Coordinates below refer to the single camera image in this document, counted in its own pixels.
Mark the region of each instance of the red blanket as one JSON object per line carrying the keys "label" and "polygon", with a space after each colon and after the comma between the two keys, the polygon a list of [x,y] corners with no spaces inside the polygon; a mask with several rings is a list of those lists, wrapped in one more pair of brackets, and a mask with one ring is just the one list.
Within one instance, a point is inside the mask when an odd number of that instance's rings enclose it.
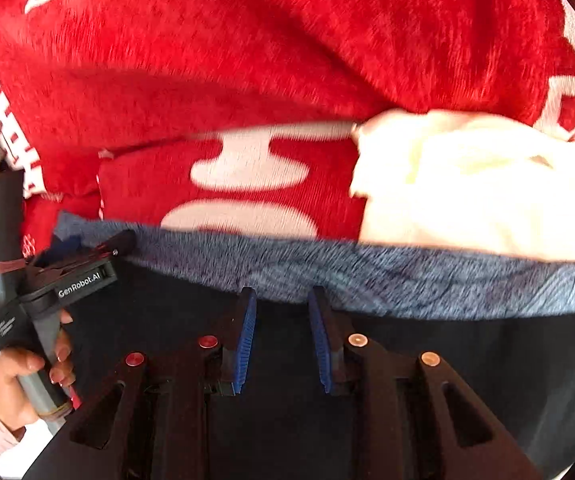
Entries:
{"label": "red blanket", "polygon": [[[99,150],[256,124],[364,120],[392,107],[491,112],[575,140],[575,13],[564,0],[0,0],[8,159],[28,171],[28,195],[97,201],[96,176],[107,175],[106,218],[158,223],[200,198],[184,178],[220,147],[102,164]],[[317,171],[316,142],[279,139],[269,149],[309,166],[300,186],[320,197],[346,192],[351,149],[341,149],[336,183],[312,180],[333,171],[329,161]],[[246,200],[287,206],[300,192],[291,185]],[[330,229],[333,202],[300,211],[318,235],[356,237],[360,205],[348,203],[346,225]]]}

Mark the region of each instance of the blue-gray fabric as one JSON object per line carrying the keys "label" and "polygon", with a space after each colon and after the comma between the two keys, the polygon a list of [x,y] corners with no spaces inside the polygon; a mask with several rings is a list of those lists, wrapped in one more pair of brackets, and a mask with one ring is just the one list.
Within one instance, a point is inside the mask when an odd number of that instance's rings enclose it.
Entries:
{"label": "blue-gray fabric", "polygon": [[335,308],[411,319],[506,319],[575,313],[575,262],[544,263],[468,251],[384,247],[336,240],[176,232],[61,213],[55,230],[95,246],[131,228],[133,263],[260,298],[303,303],[323,285]]}

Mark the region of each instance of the round bolt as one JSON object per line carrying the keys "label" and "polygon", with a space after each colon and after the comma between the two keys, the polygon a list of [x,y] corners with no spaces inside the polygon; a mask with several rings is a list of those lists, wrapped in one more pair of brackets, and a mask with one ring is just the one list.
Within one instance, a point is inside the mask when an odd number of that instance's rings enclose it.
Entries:
{"label": "round bolt", "polygon": [[426,364],[427,366],[439,366],[441,358],[434,352],[425,352],[421,355],[421,361],[423,361],[423,364]]}
{"label": "round bolt", "polygon": [[349,344],[352,346],[363,347],[369,340],[363,334],[352,334],[347,338],[347,341],[349,341]]}
{"label": "round bolt", "polygon": [[218,338],[215,335],[204,335],[199,338],[198,345],[200,348],[210,349],[218,345]]}
{"label": "round bolt", "polygon": [[140,366],[145,362],[145,356],[141,352],[132,352],[125,358],[127,366]]}

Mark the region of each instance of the gold screw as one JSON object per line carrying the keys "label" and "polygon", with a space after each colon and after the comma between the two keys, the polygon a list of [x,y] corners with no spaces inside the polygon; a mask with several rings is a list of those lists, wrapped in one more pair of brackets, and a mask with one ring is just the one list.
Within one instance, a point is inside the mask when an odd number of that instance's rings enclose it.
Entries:
{"label": "gold screw", "polygon": [[363,334],[352,334],[347,338],[349,344],[352,346],[362,347],[365,346],[368,342],[368,339]]}
{"label": "gold screw", "polygon": [[425,352],[421,355],[421,361],[423,361],[427,366],[439,366],[441,358],[434,352]]}

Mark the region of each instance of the human hand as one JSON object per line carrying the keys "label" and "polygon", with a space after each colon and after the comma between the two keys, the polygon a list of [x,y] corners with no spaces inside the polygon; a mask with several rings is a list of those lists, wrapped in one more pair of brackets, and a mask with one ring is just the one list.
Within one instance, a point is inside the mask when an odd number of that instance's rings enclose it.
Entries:
{"label": "human hand", "polygon": [[[72,316],[63,310],[61,323],[71,322]],[[69,359],[72,345],[62,329],[56,339],[54,352],[58,362],[50,370],[50,379],[61,386],[71,386],[76,380],[74,365]],[[16,378],[31,375],[44,366],[41,357],[27,350],[8,348],[0,352],[0,421],[17,438],[23,436],[27,424],[38,420],[38,414]]]}

